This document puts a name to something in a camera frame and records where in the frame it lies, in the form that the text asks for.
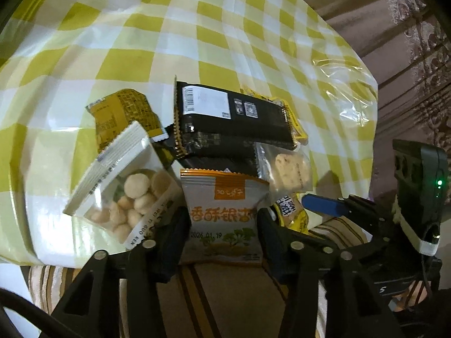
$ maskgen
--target yellow snack package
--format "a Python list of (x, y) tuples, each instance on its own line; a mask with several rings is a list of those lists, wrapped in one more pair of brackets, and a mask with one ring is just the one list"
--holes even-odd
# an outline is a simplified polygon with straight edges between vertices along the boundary
[(191, 217), (182, 263), (260, 264), (256, 206), (267, 181), (216, 170), (182, 169), (180, 179)]
[(139, 122), (154, 142), (168, 138), (146, 96), (136, 90), (119, 90), (87, 105), (86, 110), (96, 121), (99, 153), (133, 121)]
[(307, 133), (304, 131), (302, 126), (299, 124), (299, 121), (297, 120), (293, 109), (291, 109), (291, 107), (289, 106), (288, 102), (285, 99), (277, 98), (275, 96), (273, 96), (272, 98), (268, 98), (259, 93), (256, 93), (254, 90), (250, 89), (246, 85), (244, 85), (244, 87), (241, 88), (240, 91), (242, 94), (253, 96), (254, 98), (258, 98), (258, 99), (267, 100), (267, 101), (279, 104), (282, 107), (285, 107), (285, 110), (288, 115), (288, 120), (291, 125), (291, 131), (293, 134), (293, 138), (302, 144), (305, 144), (307, 142), (307, 140), (308, 140)]
[(279, 225), (308, 235), (308, 215), (295, 193), (278, 199), (271, 208), (277, 215)]

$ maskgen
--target barcode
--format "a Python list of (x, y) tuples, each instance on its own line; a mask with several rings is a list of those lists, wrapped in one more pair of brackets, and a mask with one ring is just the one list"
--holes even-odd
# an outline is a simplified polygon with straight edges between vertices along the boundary
[(184, 90), (184, 104), (185, 104), (185, 113), (194, 111), (194, 94), (193, 89), (185, 89)]

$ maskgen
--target clear plastic bag of nuts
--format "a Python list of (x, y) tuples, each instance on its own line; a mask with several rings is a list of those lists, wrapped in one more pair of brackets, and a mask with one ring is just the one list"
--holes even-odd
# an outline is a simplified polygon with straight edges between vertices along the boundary
[(162, 215), (174, 212), (182, 200), (146, 131), (133, 122), (87, 169), (64, 213), (101, 225), (131, 249), (152, 236)]

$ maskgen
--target yellow and white checkered tablecloth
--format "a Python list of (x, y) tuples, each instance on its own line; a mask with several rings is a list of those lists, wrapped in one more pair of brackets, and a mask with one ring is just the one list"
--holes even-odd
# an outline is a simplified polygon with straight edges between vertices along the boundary
[(62, 214), (96, 156), (86, 104), (144, 93), (172, 123), (173, 79), (289, 101), (316, 192), (367, 196), (377, 84), (302, 0), (24, 0), (0, 35), (0, 256), (81, 266), (106, 231)]

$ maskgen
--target orange label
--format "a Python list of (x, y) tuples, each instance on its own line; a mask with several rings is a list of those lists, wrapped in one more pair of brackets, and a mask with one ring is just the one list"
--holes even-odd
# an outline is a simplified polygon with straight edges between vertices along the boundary
[(227, 179), (227, 177), (215, 177), (215, 199), (245, 199), (246, 198), (246, 179), (236, 177)]

